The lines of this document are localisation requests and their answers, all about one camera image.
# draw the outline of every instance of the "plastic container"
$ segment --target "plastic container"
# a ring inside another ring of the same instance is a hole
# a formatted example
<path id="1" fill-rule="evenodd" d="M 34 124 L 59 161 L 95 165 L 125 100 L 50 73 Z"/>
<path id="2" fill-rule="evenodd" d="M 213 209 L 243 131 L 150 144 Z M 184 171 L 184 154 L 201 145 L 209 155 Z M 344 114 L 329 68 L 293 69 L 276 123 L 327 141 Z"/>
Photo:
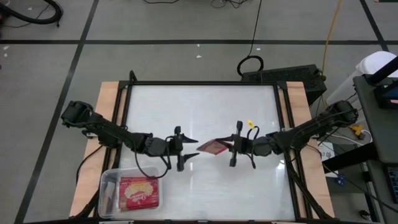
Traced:
<path id="1" fill-rule="evenodd" d="M 354 77 L 363 74 L 373 75 L 395 57 L 396 55 L 390 52 L 379 51 L 362 59 L 362 61 L 355 66 L 356 70 L 327 98 L 326 102 L 328 105 L 339 100 L 347 100 L 350 96 L 355 94 Z M 398 77 L 398 71 L 395 71 L 393 74 L 389 75 L 389 77 Z M 358 110 L 362 107 L 358 100 L 358 96 L 350 98 L 349 102 Z M 360 111 L 357 123 L 363 120 L 364 115 L 363 112 Z"/>
<path id="2" fill-rule="evenodd" d="M 159 176 L 159 170 L 153 166 L 141 167 L 147 175 Z M 138 212 L 157 210 L 163 204 L 162 179 L 158 179 L 159 206 L 141 210 L 121 211 L 119 208 L 119 181 L 121 177 L 145 177 L 138 168 L 110 169 L 101 176 L 99 185 L 98 213 L 102 218 L 132 218 Z"/>

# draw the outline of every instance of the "clear plastic bin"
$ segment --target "clear plastic bin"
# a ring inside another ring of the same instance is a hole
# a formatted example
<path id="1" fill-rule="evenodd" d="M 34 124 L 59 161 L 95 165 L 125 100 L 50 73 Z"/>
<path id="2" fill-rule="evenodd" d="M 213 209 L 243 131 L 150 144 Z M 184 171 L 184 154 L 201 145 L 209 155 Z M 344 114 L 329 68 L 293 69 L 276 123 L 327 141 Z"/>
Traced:
<path id="1" fill-rule="evenodd" d="M 153 166 L 141 167 L 147 175 L 159 176 L 158 168 Z M 157 210 L 162 206 L 162 179 L 158 179 L 159 206 L 141 210 L 121 211 L 119 208 L 119 181 L 121 177 L 145 177 L 138 168 L 110 169 L 101 176 L 99 186 L 98 213 L 102 218 L 127 219 L 137 212 Z"/>

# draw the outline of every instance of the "yellow tag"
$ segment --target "yellow tag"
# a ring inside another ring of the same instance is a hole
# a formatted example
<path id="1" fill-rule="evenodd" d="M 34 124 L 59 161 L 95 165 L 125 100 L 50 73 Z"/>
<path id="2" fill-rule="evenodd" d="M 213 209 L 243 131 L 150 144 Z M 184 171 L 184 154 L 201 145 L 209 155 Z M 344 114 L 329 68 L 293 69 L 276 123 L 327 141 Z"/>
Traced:
<path id="1" fill-rule="evenodd" d="M 351 126 L 349 126 L 349 128 L 351 128 L 351 130 L 353 130 L 355 135 L 360 136 L 362 133 L 363 125 L 359 125 L 359 126 L 351 125 Z"/>
<path id="2" fill-rule="evenodd" d="M 249 126 L 250 126 L 250 129 L 253 129 L 253 128 L 254 128 L 254 124 L 253 124 L 253 122 L 251 122 L 251 120 L 248 120 L 248 124 L 249 124 Z"/>

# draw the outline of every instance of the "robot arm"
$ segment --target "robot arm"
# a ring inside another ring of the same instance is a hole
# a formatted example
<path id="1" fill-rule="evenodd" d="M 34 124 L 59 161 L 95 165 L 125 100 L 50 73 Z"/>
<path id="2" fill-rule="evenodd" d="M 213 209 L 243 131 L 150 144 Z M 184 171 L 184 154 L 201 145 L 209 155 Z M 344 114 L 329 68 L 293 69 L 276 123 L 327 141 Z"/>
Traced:
<path id="1" fill-rule="evenodd" d="M 63 125 L 66 127 L 84 128 L 82 133 L 94 133 L 98 137 L 99 144 L 109 148 L 116 148 L 123 142 L 128 148 L 138 154 L 149 157 L 160 157 L 171 169 L 170 156 L 177 156 L 177 170 L 184 170 L 184 163 L 199 153 L 182 155 L 183 143 L 194 143 L 196 140 L 181 134 L 181 127 L 174 129 L 174 135 L 166 139 L 154 138 L 152 133 L 131 133 L 124 127 L 120 127 L 100 114 L 93 111 L 93 107 L 80 101 L 71 101 L 61 115 Z"/>
<path id="2" fill-rule="evenodd" d="M 229 151 L 232 152 L 232 158 L 229 162 L 229 166 L 231 167 L 236 165 L 237 153 L 250 153 L 255 156 L 268 156 L 271 154 L 271 152 L 274 152 L 275 154 L 284 153 L 287 158 L 285 164 L 288 175 L 303 192 L 304 197 L 313 207 L 315 213 L 319 218 L 333 219 L 322 209 L 322 207 L 308 191 L 298 173 L 295 171 L 292 161 L 290 160 L 289 153 L 291 149 L 299 151 L 304 148 L 313 135 L 318 134 L 320 137 L 322 137 L 326 134 L 326 132 L 331 131 L 334 127 L 342 128 L 354 124 L 357 118 L 358 111 L 354 109 L 350 103 L 347 101 L 339 101 L 330 105 L 316 118 L 313 118 L 306 123 L 286 131 L 269 133 L 266 134 L 266 136 L 251 140 L 240 136 L 243 124 L 241 121 L 238 121 L 236 126 L 238 131 L 236 134 L 232 134 L 231 137 L 228 138 L 217 140 L 234 142 L 233 146 L 229 147 Z M 251 160 L 253 168 L 256 168 L 252 156 Z"/>

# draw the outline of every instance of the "wooden table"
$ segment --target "wooden table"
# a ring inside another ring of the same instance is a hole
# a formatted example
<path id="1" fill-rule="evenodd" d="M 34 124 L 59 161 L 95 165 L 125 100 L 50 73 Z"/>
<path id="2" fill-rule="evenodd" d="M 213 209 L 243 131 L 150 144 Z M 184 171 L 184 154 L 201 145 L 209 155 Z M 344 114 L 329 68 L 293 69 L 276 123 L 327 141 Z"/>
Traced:
<path id="1" fill-rule="evenodd" d="M 95 111 L 102 114 L 104 118 L 111 120 L 113 108 L 115 104 L 116 94 L 118 92 L 118 82 L 103 82 L 99 92 L 98 101 Z M 311 119 L 310 110 L 305 96 L 303 83 L 301 82 L 287 82 L 287 88 L 290 98 L 290 105 L 296 126 Z M 119 106 L 119 113 L 117 124 L 121 123 L 122 111 L 124 108 L 124 100 L 126 98 L 126 91 L 122 92 L 121 102 Z M 287 119 L 287 111 L 283 92 L 280 91 L 280 101 L 282 105 L 282 114 L 284 117 L 285 126 L 289 127 Z M 317 147 L 317 142 L 311 140 L 308 145 Z M 89 139 L 86 145 L 85 157 L 92 153 L 99 147 L 97 139 Z M 88 159 L 80 170 L 80 178 L 76 187 L 75 196 L 73 198 L 70 215 L 76 215 L 84 206 L 90 201 L 93 194 L 98 189 L 98 184 L 101 178 L 101 168 L 104 161 L 105 150 L 102 149 Z M 325 173 L 323 172 L 322 162 L 319 153 L 310 147 L 306 147 L 301 151 L 303 169 L 305 173 L 305 180 L 307 188 L 327 212 L 327 214 L 334 217 L 333 207 L 330 200 L 328 186 L 326 184 Z M 306 217 L 305 207 L 303 203 L 303 196 L 301 191 L 296 187 L 298 205 L 301 217 Z"/>

